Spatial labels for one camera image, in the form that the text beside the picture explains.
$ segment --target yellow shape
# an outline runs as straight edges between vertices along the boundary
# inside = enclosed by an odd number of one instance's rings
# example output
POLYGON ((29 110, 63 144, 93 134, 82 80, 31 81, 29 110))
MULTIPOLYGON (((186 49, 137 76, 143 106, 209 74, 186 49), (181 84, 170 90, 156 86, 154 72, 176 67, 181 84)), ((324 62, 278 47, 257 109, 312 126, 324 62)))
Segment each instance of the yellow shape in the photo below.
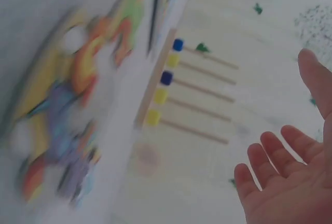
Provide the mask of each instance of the yellow shape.
POLYGON ((168 91, 164 88, 159 88, 155 92, 154 102, 158 105, 164 105, 168 98, 168 91))
POLYGON ((156 127, 159 124, 161 113, 157 110, 150 110, 146 116, 146 123, 152 127, 156 127))
POLYGON ((32 196, 29 199, 29 202, 32 202, 33 200, 37 199, 40 195, 41 192, 43 191, 43 186, 40 185, 38 188, 35 189, 35 191, 33 192, 32 196))
POLYGON ((167 66, 168 67, 177 67, 178 63, 180 62, 180 56, 179 54, 171 54, 169 55, 167 66))

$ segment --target finger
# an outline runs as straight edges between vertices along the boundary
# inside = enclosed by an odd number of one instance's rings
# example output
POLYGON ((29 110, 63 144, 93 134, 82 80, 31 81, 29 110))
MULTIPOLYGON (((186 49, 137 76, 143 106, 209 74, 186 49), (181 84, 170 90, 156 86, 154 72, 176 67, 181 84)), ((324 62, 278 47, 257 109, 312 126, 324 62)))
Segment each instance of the finger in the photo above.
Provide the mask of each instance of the finger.
POLYGON ((263 150, 263 147, 260 144, 253 144, 249 146, 248 157, 254 173, 263 189, 270 182, 281 178, 278 172, 271 165, 263 150))
POLYGON ((317 155, 324 151, 323 144, 306 136, 299 129, 291 125, 282 127, 281 134, 305 163, 310 163, 317 155))
POLYGON ((266 154, 281 176, 287 178, 290 174, 306 167, 303 163, 296 161, 272 132, 263 133, 260 140, 266 154))
POLYGON ((316 100, 321 115, 326 119, 332 112, 332 73, 308 49, 301 50, 298 62, 301 77, 316 100))
POLYGON ((253 176, 246 164, 238 164, 234 170, 235 184, 237 186, 238 195, 243 205, 244 200, 252 193, 259 192, 253 176))

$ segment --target colorful puzzle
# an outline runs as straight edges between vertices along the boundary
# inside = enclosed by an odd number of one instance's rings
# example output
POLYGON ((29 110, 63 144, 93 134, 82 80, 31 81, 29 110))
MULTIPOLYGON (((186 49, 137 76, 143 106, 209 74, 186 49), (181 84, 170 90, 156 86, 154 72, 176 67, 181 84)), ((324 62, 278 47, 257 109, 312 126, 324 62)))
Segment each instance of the colorful puzzle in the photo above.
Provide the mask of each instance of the colorful puzzle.
POLYGON ((118 0, 108 15, 91 21, 82 11, 73 11, 36 57, 6 120, 9 146, 22 159, 27 157, 20 170, 26 201, 42 192, 46 170, 53 166, 64 168, 58 195, 74 206, 91 191, 92 172, 101 158, 95 142, 101 123, 91 117, 77 130, 72 109, 79 105, 84 111, 96 94, 97 57, 104 47, 113 47, 105 58, 110 67, 113 62, 119 67, 131 53, 143 15, 144 0, 118 0))

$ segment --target pink spot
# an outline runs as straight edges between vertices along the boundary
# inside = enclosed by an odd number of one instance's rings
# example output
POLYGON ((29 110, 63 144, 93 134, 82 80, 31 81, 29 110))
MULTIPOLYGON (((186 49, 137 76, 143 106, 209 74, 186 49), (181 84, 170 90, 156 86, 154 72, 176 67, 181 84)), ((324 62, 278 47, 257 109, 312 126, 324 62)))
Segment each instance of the pink spot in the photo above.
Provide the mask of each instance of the pink spot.
POLYGON ((152 176, 160 165, 160 154, 150 144, 137 144, 135 148, 137 169, 143 176, 152 176))

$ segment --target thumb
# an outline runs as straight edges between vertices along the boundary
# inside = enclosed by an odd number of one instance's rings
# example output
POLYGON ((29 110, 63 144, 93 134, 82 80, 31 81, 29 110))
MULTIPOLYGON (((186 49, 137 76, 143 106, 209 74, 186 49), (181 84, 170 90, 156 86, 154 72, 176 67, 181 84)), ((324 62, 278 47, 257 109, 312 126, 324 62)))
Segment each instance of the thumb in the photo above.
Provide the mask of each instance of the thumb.
POLYGON ((316 100, 324 123, 324 155, 326 173, 332 187, 332 73, 304 49, 298 56, 301 77, 316 100))

